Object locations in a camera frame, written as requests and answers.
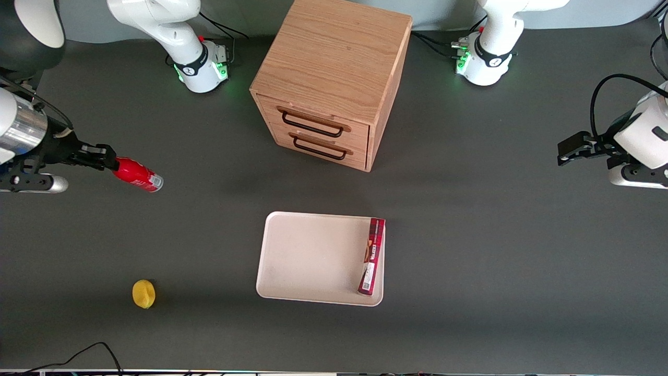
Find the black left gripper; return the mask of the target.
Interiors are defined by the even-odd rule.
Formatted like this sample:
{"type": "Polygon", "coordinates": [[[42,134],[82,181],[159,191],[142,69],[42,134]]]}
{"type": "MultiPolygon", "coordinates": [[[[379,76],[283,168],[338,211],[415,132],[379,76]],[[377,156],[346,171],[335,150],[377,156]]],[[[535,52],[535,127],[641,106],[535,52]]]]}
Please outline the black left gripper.
{"type": "Polygon", "coordinates": [[[629,154],[615,140],[617,132],[606,132],[602,135],[591,135],[580,131],[562,140],[557,145],[557,164],[562,167],[578,159],[595,159],[610,157],[616,161],[629,161],[629,154]]]}

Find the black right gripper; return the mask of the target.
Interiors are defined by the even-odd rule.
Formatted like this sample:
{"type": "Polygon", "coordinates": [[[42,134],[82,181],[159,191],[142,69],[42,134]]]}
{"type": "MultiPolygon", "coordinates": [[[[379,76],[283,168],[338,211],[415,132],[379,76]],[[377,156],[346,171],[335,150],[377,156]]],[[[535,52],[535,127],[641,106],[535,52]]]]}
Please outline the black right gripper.
{"type": "Polygon", "coordinates": [[[41,169],[47,165],[64,164],[90,167],[99,171],[117,171],[120,163],[110,145],[83,144],[74,131],[55,137],[52,129],[26,126],[8,129],[8,178],[45,178],[41,169]]]}

